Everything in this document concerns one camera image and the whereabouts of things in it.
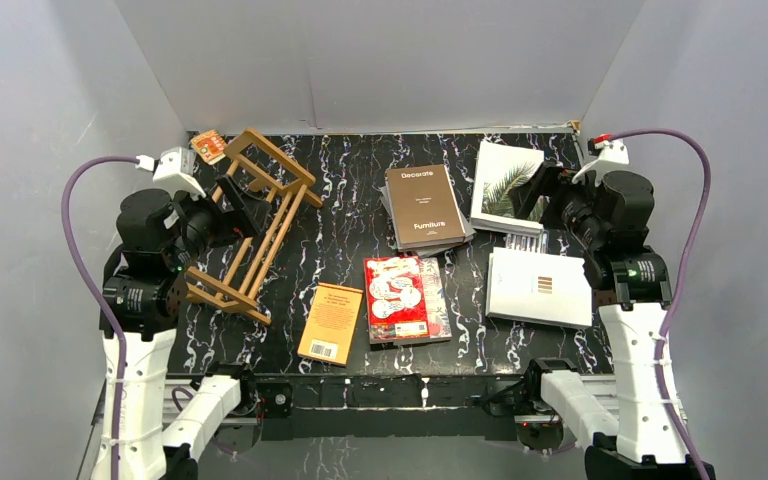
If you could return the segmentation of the white palm leaf book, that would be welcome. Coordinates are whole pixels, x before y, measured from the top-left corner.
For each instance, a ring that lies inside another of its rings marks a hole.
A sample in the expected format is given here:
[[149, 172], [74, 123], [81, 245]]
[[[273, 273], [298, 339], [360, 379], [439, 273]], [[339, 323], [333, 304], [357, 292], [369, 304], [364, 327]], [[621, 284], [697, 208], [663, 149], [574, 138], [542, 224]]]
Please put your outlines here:
[[508, 194], [530, 180], [544, 160], [542, 150], [482, 140], [475, 164], [471, 226], [476, 230], [538, 236], [543, 231], [538, 220], [545, 201], [539, 200], [531, 214], [518, 219]]

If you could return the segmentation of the white Afternoon tea book box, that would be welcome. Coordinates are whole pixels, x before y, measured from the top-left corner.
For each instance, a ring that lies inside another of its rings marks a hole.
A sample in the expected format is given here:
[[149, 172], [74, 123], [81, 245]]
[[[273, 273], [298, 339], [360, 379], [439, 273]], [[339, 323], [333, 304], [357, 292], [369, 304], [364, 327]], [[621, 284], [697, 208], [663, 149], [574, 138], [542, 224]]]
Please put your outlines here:
[[569, 328], [593, 324], [584, 260], [496, 247], [489, 255], [485, 314]]

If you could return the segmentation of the brown Decorate Furniture book box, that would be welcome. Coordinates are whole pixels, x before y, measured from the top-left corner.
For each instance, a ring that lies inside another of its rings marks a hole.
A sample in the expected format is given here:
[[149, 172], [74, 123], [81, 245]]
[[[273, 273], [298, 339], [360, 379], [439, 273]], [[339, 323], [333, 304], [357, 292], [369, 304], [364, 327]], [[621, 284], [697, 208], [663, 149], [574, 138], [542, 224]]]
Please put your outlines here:
[[443, 164], [388, 169], [385, 185], [401, 251], [466, 240], [461, 211]]

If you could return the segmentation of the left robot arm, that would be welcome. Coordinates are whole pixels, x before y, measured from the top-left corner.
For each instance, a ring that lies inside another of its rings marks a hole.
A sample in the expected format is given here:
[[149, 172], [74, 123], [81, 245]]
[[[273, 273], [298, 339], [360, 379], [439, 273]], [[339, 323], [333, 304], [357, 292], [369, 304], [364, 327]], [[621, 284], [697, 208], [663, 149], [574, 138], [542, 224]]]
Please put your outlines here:
[[216, 362], [194, 382], [176, 418], [164, 421], [185, 272], [209, 249], [260, 233], [269, 210], [238, 190], [229, 203], [224, 211], [208, 197], [146, 189], [120, 204], [121, 249], [108, 262], [101, 289], [107, 386], [94, 479], [195, 479], [222, 422], [260, 407], [251, 369]]

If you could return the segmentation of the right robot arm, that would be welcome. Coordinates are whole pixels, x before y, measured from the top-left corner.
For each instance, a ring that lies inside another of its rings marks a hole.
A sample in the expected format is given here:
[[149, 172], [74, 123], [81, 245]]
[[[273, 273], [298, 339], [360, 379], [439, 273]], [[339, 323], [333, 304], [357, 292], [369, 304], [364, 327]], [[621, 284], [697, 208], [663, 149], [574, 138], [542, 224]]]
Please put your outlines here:
[[584, 450], [589, 479], [713, 479], [714, 467], [693, 447], [668, 349], [667, 319], [675, 296], [666, 263], [645, 243], [654, 189], [624, 170], [573, 171], [543, 162], [509, 194], [517, 216], [546, 198], [544, 226], [566, 230], [583, 248], [583, 270], [612, 349], [618, 412], [584, 386], [571, 363], [530, 362], [525, 405], [552, 410]]

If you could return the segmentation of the wooden book rack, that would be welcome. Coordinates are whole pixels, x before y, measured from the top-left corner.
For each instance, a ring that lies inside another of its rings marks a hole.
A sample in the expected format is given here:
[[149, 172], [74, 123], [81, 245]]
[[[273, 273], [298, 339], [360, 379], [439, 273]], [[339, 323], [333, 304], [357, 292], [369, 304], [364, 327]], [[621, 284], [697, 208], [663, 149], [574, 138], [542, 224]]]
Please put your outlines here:
[[[228, 143], [211, 130], [194, 137], [191, 144], [209, 164], [220, 157], [230, 160], [230, 167], [217, 178], [210, 198], [215, 203], [226, 199], [231, 207], [228, 213], [237, 223], [231, 230], [235, 256], [225, 274], [215, 277], [190, 268], [186, 272], [186, 298], [270, 325], [271, 318], [260, 311], [258, 294], [300, 206], [304, 202], [314, 208], [323, 205], [313, 191], [316, 179], [253, 128]], [[279, 163], [294, 180], [284, 184], [247, 158], [244, 151], [251, 146]]]

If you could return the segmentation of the coloured marker pen pack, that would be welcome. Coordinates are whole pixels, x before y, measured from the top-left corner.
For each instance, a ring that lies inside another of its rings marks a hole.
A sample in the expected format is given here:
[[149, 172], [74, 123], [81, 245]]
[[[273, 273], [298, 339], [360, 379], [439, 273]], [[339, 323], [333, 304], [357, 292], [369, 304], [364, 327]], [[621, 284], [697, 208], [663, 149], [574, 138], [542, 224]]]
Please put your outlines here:
[[548, 240], [548, 231], [542, 231], [539, 234], [508, 233], [505, 236], [504, 247], [518, 251], [546, 253], [548, 251]]

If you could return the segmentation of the small orange card pack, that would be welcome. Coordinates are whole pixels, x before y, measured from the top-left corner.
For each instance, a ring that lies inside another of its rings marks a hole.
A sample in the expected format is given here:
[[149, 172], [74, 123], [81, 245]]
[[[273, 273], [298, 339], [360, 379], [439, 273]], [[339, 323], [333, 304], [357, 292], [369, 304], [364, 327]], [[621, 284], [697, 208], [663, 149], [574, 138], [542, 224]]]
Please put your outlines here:
[[204, 131], [190, 139], [192, 149], [207, 165], [214, 165], [226, 157], [227, 146], [223, 136], [215, 129]]

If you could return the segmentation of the orange paperback book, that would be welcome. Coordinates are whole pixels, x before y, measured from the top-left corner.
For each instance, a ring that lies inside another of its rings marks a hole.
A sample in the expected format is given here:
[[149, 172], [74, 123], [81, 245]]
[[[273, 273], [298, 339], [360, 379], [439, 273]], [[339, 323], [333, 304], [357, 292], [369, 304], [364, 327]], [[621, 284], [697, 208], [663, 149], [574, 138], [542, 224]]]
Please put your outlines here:
[[363, 299], [362, 290], [320, 283], [311, 302], [297, 354], [345, 367]]

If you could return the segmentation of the floral patterned book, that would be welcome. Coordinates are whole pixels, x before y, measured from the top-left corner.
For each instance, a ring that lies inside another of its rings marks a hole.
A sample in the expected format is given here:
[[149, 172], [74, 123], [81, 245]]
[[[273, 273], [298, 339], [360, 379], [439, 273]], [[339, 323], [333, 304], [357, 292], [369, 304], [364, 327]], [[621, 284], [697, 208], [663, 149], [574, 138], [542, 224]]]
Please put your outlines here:
[[419, 259], [420, 276], [423, 283], [428, 314], [430, 339], [421, 343], [411, 344], [448, 341], [452, 338], [452, 330], [438, 261], [435, 258]]

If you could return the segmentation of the red comic treehouse book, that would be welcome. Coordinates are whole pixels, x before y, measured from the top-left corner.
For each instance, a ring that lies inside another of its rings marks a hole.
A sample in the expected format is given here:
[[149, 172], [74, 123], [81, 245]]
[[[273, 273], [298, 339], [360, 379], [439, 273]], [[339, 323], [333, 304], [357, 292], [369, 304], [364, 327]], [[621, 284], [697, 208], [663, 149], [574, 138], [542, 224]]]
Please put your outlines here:
[[403, 345], [429, 340], [420, 259], [366, 258], [363, 265], [370, 343]]

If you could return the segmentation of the aluminium front rail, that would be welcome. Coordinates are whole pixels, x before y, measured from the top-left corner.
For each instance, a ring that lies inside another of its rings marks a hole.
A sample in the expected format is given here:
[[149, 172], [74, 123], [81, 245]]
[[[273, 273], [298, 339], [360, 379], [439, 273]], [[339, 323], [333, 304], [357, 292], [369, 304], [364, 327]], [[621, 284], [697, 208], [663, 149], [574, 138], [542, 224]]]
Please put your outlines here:
[[252, 374], [226, 427], [260, 425], [267, 441], [311, 437], [478, 436], [554, 442], [573, 423], [526, 391], [520, 374]]

